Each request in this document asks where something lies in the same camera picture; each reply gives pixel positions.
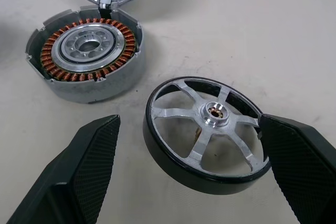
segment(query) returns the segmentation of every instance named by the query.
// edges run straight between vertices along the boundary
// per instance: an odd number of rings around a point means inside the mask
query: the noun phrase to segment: gray floor
[[[86,0],[0,0],[0,223],[82,125],[122,119],[98,223],[298,223],[272,172],[232,196],[169,178],[142,137],[146,100],[161,82],[196,75],[227,83],[264,112],[316,127],[336,146],[335,0],[136,0],[123,7],[146,32],[148,66],[122,96],[94,105],[56,97],[25,62],[30,33]]]

